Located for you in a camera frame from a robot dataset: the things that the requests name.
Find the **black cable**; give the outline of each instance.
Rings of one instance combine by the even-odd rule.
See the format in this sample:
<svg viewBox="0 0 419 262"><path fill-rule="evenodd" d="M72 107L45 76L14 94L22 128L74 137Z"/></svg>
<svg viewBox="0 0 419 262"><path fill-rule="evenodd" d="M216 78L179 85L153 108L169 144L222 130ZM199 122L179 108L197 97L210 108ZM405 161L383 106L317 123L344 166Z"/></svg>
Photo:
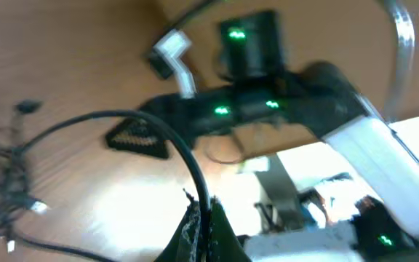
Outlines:
<svg viewBox="0 0 419 262"><path fill-rule="evenodd" d="M408 148L407 144L399 137L399 134L397 131L393 130L389 127L389 129L392 132L392 136L399 142L400 146L402 146L405 151L410 155L410 157L418 164L419 166L419 158L416 157L416 155Z"/></svg>
<svg viewBox="0 0 419 262"><path fill-rule="evenodd" d="M35 138L24 144L23 146L19 147L17 150L12 152L12 160L19 162L23 159L24 154L26 154L30 149L32 149L38 142L42 141L47 136L51 135L52 133L61 130L63 128L69 127L74 124L78 124L80 122L84 122L90 119L98 119L104 117L137 117L146 120L152 128L155 128L156 131L161 132L162 135L169 139L172 144L175 146L177 151L182 156L184 162L187 164L187 167L190 171L190 174L193 178L195 183L196 191L199 196L199 206L201 211L201 227L202 227L202 236L203 239L208 239L209 229L210 229L210 195L208 193L206 181L204 180L203 174L198 166L193 154L189 147L187 147L185 141L166 123L164 123L161 119L152 116L147 113L138 112L138 111L128 111L128 110L119 110L119 111L98 111L93 112L90 114L85 114L83 116L74 117L67 121L61 122L56 124L53 127L45 130L41 134L37 135ZM71 255L80 255L85 258L91 258L84 256L84 251L75 250L68 247L59 247L55 245L46 245L40 243L35 240L29 240L25 238L21 238L23 243L27 245L31 245L34 247L40 247L43 249L48 249L57 252L68 253Z"/></svg>
<svg viewBox="0 0 419 262"><path fill-rule="evenodd" d="M208 141L204 144L203 154L211 161L217 164L241 164L245 160L245 150L243 145L240 143L239 139L231 132L231 138L237 149L239 150L239 157L231 161L223 161L214 157L210 152L210 145L212 137L208 137Z"/></svg>
<svg viewBox="0 0 419 262"><path fill-rule="evenodd" d="M210 226L210 196L203 174L193 157L190 148L187 147L184 140L162 120L150 114L137 111L123 110L94 112L74 117L56 124L48 130L45 130L40 135L37 135L29 142L22 144L21 129L23 114L29 114L32 112L30 109L33 109L33 107L37 105L29 103L24 106L25 107L18 108L19 113L16 114L12 120L10 135L13 146L0 146L0 158L4 160L4 163L0 163L0 178L2 180L0 183L0 237L6 237L8 241L11 239L19 239L23 245L50 250L52 252L77 255L96 261L112 261L100 255L95 255L73 247L40 242L38 240L25 237L22 234L16 234L12 230L13 223L23 214L24 210L30 209L31 205L35 201L33 197L29 196L31 179L29 178L30 174L24 156L30 149L32 149L38 142L42 141L48 135L71 125L103 117L137 117L147 121L152 128L155 128L157 132L161 132L166 139L169 139L182 156L184 162L187 164L199 195L202 227L201 232L203 239L208 239Z"/></svg>
<svg viewBox="0 0 419 262"><path fill-rule="evenodd" d="M266 211L267 205L265 206L262 203L255 203L255 208L261 211L261 215L265 218L266 222L268 222L269 231L273 231L273 230L277 232L282 231L282 227L276 225L276 223L274 223L273 221L272 216L270 216L268 214L268 211Z"/></svg>
<svg viewBox="0 0 419 262"><path fill-rule="evenodd" d="M109 258L105 258L101 255L96 255L91 252L81 250L77 247L54 245L46 242L42 243L39 240L31 239L30 237L24 236L21 233L12 232L12 238L25 246L35 247L48 252L66 253L99 262L115 262Z"/></svg>

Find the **wire bundle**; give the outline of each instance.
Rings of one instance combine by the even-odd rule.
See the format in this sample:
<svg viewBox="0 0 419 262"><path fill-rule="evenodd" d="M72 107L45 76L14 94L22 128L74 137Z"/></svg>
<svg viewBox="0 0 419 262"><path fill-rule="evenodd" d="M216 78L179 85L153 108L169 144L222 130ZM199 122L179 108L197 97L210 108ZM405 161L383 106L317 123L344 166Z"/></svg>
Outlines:
<svg viewBox="0 0 419 262"><path fill-rule="evenodd" d="M25 161L25 154L38 142L58 130L86 120L104 117L135 117L147 121L164 138L169 139L187 164L199 195L202 236L203 239L208 238L210 196L206 182L190 148L187 147L184 140L171 127L155 116L143 112L128 110L99 111L56 124L27 143L21 143L22 117L25 114L33 113L39 106L39 103L33 101L25 101L16 106L17 110L11 126L12 146L9 148L0 146L0 159L2 160L0 162L0 237L5 237L8 242L15 240L28 247L35 247L50 252L61 252L95 261L111 262L112 260L110 259L77 248L43 243L31 239L21 233L17 233L13 223L23 214L24 210L33 209L33 206L39 203L39 200L30 196L31 178Z"/></svg>

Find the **black wire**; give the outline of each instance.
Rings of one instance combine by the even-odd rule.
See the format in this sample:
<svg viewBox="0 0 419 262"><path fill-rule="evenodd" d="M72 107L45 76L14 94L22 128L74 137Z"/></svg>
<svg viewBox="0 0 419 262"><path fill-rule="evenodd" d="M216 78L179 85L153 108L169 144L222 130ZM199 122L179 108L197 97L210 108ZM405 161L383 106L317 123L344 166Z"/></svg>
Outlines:
<svg viewBox="0 0 419 262"><path fill-rule="evenodd" d="M274 229L276 227L276 224L274 223L273 219L271 218L271 216L268 215L268 211L266 211L266 207L265 205L261 204L261 203L255 203L255 208L259 208L261 211L261 214L263 215L263 217L266 219L266 221L268 222L269 225L269 229Z"/></svg>
<svg viewBox="0 0 419 262"><path fill-rule="evenodd" d="M212 58L212 70L216 73L219 79L229 82L229 83L234 82L234 78L232 76L229 76L228 74L221 72L220 67L222 66L222 62L223 62L222 52L219 52L218 55L214 55Z"/></svg>
<svg viewBox="0 0 419 262"><path fill-rule="evenodd" d="M157 132L161 132L166 139L169 139L172 142L179 154L182 156L184 162L187 164L187 167L195 183L196 191L199 196L202 235L205 241L208 240L208 234L210 229L210 195L208 193L206 181L204 180L200 167L198 166L195 158L193 157L190 148L187 147L187 145L185 144L185 141L171 127L169 127L161 119L155 116L143 112L128 110L98 111L90 114L85 114L83 116L77 116L50 127L49 129L37 135L35 138L30 140L26 144L19 147L18 150L14 150L12 152L12 160L19 162L21 159L23 159L24 154L26 154L30 149L32 149L38 142L42 141L44 138L58 130L61 130L74 124L78 124L80 122L84 122L86 120L104 117L137 117L144 119L151 125L152 128L155 128ZM80 255L85 258L91 258L84 256L84 251L79 251L66 247L58 247L55 245L46 245L35 240L25 239L23 237L21 239L23 243L34 247L40 247L52 251L68 253L71 255Z"/></svg>
<svg viewBox="0 0 419 262"><path fill-rule="evenodd" d="M236 145L237 149L239 150L239 157L235 160L231 161L223 161L217 159L211 152L210 152L210 146L211 146L211 140L212 137L208 137L208 141L204 144L203 148L203 154L211 161L216 164L241 164L245 160L245 150L243 145L240 143L239 139L234 135L234 132L231 132L231 138L234 144Z"/></svg>
<svg viewBox="0 0 419 262"><path fill-rule="evenodd" d="M20 114L16 114L12 119L17 128L20 127L18 123L21 123L21 119ZM11 141L17 141L20 132L15 132L14 128L0 128L0 131L6 130L11 131ZM25 175L25 165L13 164L10 147L0 144L0 236L7 225L16 221L24 212L23 206L15 201L13 196L28 192Z"/></svg>
<svg viewBox="0 0 419 262"><path fill-rule="evenodd" d="M105 258L101 255L96 255L88 251L81 250L77 247L68 247L61 245L54 245L46 242L40 242L39 240L31 239L30 237L24 236L21 233L12 232L12 238L16 241L19 241L21 244L28 247L39 248L48 252L56 253L67 253L70 255L76 255L82 258L87 258L93 261L99 262L115 262L109 258Z"/></svg>
<svg viewBox="0 0 419 262"><path fill-rule="evenodd" d="M212 4L215 4L219 1L223 1L223 0L202 0L198 4L195 4L188 11L184 12L174 22L171 22L164 30L164 33L159 37L159 40L165 37L170 31L174 29L182 28L190 19L194 18L199 13L209 8Z"/></svg>

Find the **black plastic piece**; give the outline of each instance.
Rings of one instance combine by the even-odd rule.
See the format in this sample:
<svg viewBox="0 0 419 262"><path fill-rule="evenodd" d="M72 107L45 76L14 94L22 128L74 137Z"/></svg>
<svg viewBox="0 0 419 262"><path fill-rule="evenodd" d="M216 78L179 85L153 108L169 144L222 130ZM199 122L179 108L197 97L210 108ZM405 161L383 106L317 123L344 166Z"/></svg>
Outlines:
<svg viewBox="0 0 419 262"><path fill-rule="evenodd" d="M15 109L21 114L32 114L37 112L43 103L37 100L24 100L15 106Z"/></svg>
<svg viewBox="0 0 419 262"><path fill-rule="evenodd" d="M203 248L199 246L200 223L198 202L192 201L169 244L155 262L197 262Z"/></svg>
<svg viewBox="0 0 419 262"><path fill-rule="evenodd" d="M283 74L286 61L275 11L224 21L220 33L224 62L235 82Z"/></svg>
<svg viewBox="0 0 419 262"><path fill-rule="evenodd" d="M368 201L368 204L359 207L360 216L354 217L352 224L358 239L356 249L367 261L415 248L413 240L402 231L381 202L370 196L362 201Z"/></svg>
<svg viewBox="0 0 419 262"><path fill-rule="evenodd" d="M285 116L288 122L307 127L321 139L358 116L368 115L349 80L328 62L310 64L299 74L289 74L290 90Z"/></svg>
<svg viewBox="0 0 419 262"><path fill-rule="evenodd" d="M118 151L169 159L166 140L142 119L123 120L106 134L105 141L109 148Z"/></svg>
<svg viewBox="0 0 419 262"><path fill-rule="evenodd" d="M209 261L250 262L250 258L245 254L239 238L236 237L227 219L223 206L216 198L211 200L211 211Z"/></svg>
<svg viewBox="0 0 419 262"><path fill-rule="evenodd" d="M155 48L146 54L146 60L150 64L151 69L153 69L161 80L166 80L174 74L174 71L169 63L164 59L162 53Z"/></svg>

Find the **blurry background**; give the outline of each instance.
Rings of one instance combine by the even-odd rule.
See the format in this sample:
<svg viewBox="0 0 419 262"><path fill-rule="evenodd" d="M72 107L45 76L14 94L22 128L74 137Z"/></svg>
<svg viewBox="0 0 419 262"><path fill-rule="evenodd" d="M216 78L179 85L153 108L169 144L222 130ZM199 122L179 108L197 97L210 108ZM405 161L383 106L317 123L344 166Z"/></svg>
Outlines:
<svg viewBox="0 0 419 262"><path fill-rule="evenodd" d="M159 81L141 55L167 21L192 3L0 0L0 127L9 124L12 106L26 98L44 101L40 112L27 118L29 138L71 116L134 108L147 98L176 92L176 84ZM418 48L411 89L400 111L404 119L419 116L419 1L405 3L413 14ZM317 59L337 63L382 108L391 80L394 39L391 24L373 1L232 0L217 5L184 30L193 41L186 60L197 74L199 88L221 84L211 68L220 48L216 22L264 8L275 8L282 16L292 68ZM87 122L35 148L30 155L34 193L52 210L42 217L27 215L18 226L34 237L96 250L121 261L152 261L185 211L187 200L181 188L194 192L193 184L178 157L161 162L104 150L100 137L115 122ZM237 135L247 156L315 141L302 127L279 131L250 125ZM221 159L239 156L228 138L211 143ZM210 191L223 200L236 233L258 232L260 219L252 206L261 194L256 178L236 175L237 167L211 163L201 149L195 155ZM305 172L299 172L296 180L301 181ZM42 259L77 261L23 247L16 247L9 257L0 241L0 261Z"/></svg>

